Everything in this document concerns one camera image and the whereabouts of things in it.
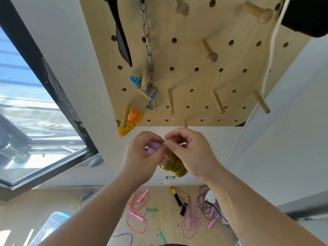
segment hand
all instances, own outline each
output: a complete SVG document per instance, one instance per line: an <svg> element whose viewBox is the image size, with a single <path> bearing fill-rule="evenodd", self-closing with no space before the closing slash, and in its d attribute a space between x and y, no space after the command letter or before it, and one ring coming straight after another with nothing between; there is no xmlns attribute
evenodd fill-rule
<svg viewBox="0 0 328 246"><path fill-rule="evenodd" d="M203 182L214 177L213 173L219 171L222 166L216 159L210 144L202 133L188 128L177 128L164 136L164 145L174 152L181 160L186 169Z"/></svg>
<svg viewBox="0 0 328 246"><path fill-rule="evenodd" d="M119 175L135 184L136 188L150 180L156 167L164 158L166 150L164 146L161 146L152 155L146 152L145 147L151 141L162 143L164 140L157 134L142 131L137 134L125 150Z"/></svg>

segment black cable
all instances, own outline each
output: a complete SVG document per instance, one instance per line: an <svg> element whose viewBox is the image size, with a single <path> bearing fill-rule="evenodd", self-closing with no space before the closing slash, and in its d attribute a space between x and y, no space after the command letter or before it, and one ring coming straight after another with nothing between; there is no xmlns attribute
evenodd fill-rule
<svg viewBox="0 0 328 246"><path fill-rule="evenodd" d="M213 205L212 203L208 202L207 200L206 200L205 202L208 203L208 204L210 204L210 205L212 205L212 206L216 209L216 211L220 214L220 216L221 216L224 220L226 220L226 219L224 218L224 216L222 216L222 214L217 210L217 208L215 207L215 205Z"/></svg>

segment window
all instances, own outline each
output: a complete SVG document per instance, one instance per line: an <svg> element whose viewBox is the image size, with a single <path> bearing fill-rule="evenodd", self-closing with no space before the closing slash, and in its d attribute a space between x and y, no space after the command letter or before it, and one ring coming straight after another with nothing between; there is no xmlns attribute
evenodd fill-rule
<svg viewBox="0 0 328 246"><path fill-rule="evenodd" d="M10 0L0 1L0 200L98 151Z"/></svg>

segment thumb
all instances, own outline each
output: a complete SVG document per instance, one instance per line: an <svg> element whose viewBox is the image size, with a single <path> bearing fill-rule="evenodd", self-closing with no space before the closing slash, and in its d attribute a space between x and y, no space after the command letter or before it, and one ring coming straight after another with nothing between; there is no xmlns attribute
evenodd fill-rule
<svg viewBox="0 0 328 246"><path fill-rule="evenodd" d="M152 159L151 161L154 163L154 165L158 165L162 161L165 155L165 150L166 148L164 146L161 146L153 154L148 156L149 158Z"/></svg>
<svg viewBox="0 0 328 246"><path fill-rule="evenodd" d="M182 154L186 151L186 149L179 144L167 140L163 142L164 146L166 146L169 150L171 150L173 153L175 153L179 158L181 158Z"/></svg>

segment person's left hand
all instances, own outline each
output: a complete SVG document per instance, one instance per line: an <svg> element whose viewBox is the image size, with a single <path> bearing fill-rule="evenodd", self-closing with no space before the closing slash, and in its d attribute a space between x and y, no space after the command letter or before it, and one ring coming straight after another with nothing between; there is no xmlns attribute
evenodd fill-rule
<svg viewBox="0 0 328 246"><path fill-rule="evenodd" d="M156 152L149 155L145 147L151 141L162 143L164 140L157 134L142 131L129 143L125 150L122 167L119 175L137 188L146 183L153 176L156 167L164 158L166 148L161 146Z"/></svg>

